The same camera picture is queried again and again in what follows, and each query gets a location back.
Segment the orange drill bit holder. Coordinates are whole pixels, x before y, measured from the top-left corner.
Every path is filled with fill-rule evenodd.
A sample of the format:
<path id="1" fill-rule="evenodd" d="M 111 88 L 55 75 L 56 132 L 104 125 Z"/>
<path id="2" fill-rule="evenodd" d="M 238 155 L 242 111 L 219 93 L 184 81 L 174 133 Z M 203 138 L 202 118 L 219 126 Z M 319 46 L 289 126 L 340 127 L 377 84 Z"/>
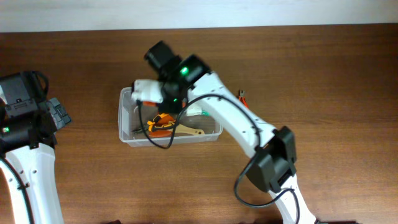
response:
<path id="1" fill-rule="evenodd" d="M 155 108 L 158 107 L 158 104 L 157 104 L 157 103 L 151 102 L 151 101 L 143 101 L 142 104 L 143 104 L 144 106 L 150 106 L 150 107 L 155 107 Z"/>

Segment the clear pack of wall plugs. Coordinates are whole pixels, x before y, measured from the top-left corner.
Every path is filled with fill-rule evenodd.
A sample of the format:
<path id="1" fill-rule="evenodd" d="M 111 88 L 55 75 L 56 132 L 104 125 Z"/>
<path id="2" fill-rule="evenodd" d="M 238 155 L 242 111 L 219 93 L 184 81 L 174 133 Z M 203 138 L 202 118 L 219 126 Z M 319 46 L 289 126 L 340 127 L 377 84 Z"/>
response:
<path id="1" fill-rule="evenodd" d="M 208 112 L 203 110 L 200 106 L 198 105 L 191 105 L 187 108 L 185 112 L 186 116 L 208 116 Z"/>

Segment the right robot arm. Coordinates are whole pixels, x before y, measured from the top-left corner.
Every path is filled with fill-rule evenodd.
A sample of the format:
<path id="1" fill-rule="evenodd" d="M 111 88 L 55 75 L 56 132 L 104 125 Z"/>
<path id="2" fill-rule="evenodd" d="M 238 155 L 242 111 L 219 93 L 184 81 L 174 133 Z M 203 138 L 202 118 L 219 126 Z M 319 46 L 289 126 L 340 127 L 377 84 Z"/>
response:
<path id="1" fill-rule="evenodd" d="M 151 47 L 145 60 L 158 74 L 137 101 L 151 102 L 160 112 L 176 114 L 179 120 L 193 105 L 204 109 L 237 141 L 249 162 L 234 183 L 238 201 L 251 208 L 276 205 L 284 223 L 318 223 L 300 192 L 295 162 L 295 137 L 286 126 L 277 129 L 256 116 L 223 84 L 218 74 L 196 55 L 182 59 L 160 41 Z M 271 201 L 250 203 L 239 196 L 243 178 Z"/>

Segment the clear plastic container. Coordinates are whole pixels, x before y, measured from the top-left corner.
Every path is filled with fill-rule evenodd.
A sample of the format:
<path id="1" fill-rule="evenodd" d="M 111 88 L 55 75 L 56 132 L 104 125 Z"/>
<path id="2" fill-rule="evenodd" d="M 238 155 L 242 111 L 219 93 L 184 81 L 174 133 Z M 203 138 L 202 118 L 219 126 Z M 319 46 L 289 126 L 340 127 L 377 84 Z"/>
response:
<path id="1" fill-rule="evenodd" d="M 139 112 L 136 103 L 131 100 L 131 88 L 121 90 L 119 99 L 119 138 L 131 147 L 151 146 L 152 143 L 143 133 L 134 134 L 132 131 L 140 127 Z M 196 142 L 215 141 L 223 132 L 223 127 L 211 116 L 186 116 L 180 118 L 180 124 L 189 128 L 202 129 L 204 135 L 175 134 L 172 144 L 193 144 Z"/>

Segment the orange-black long-nose pliers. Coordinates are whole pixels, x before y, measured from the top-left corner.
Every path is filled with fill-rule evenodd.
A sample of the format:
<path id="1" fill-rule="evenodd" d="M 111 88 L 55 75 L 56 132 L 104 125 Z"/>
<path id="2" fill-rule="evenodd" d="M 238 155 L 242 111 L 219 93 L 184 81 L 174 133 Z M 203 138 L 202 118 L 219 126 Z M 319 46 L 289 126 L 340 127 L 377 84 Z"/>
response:
<path id="1" fill-rule="evenodd" d="M 161 131 L 171 131 L 175 127 L 175 119 L 169 114 L 158 114 L 152 120 L 148 120 L 143 127 L 134 129 L 134 134 L 143 133 L 148 131 L 150 134 L 158 133 Z"/>

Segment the small red-handled pliers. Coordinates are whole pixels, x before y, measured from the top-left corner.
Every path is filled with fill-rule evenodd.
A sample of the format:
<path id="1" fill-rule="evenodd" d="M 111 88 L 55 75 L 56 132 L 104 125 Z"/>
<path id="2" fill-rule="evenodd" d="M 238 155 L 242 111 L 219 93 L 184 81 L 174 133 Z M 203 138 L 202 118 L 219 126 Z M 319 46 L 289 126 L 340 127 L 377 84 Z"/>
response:
<path id="1" fill-rule="evenodd" d="M 245 91 L 244 90 L 239 90 L 238 91 L 238 100 L 246 107 L 248 108 L 248 104 L 246 102 L 246 97 L 245 97 Z"/>

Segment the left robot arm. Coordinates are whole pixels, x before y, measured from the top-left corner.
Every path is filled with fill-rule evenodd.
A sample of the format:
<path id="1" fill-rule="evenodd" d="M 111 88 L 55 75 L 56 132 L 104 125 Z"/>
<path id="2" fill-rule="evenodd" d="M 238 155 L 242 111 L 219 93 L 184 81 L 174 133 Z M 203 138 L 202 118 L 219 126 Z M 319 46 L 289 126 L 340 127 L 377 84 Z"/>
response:
<path id="1" fill-rule="evenodd" d="M 40 71 L 1 77 L 1 171 L 16 223 L 63 223 L 55 134 L 72 119 Z"/>

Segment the orange scraper with wooden handle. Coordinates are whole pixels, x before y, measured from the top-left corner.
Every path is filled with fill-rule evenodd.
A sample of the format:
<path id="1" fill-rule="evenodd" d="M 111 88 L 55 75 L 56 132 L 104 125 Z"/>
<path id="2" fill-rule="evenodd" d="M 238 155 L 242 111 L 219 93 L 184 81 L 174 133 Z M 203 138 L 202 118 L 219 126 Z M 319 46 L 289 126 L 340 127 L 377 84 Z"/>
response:
<path id="1" fill-rule="evenodd" d="M 204 135 L 204 130 L 202 129 L 195 129 L 195 128 L 189 128 L 187 126 L 184 126 L 182 124 L 175 125 L 175 134 L 187 134 L 187 135 Z M 158 133 L 150 134 L 149 136 L 152 138 L 165 138 L 165 137 L 171 137 L 172 131 L 161 131 Z"/>

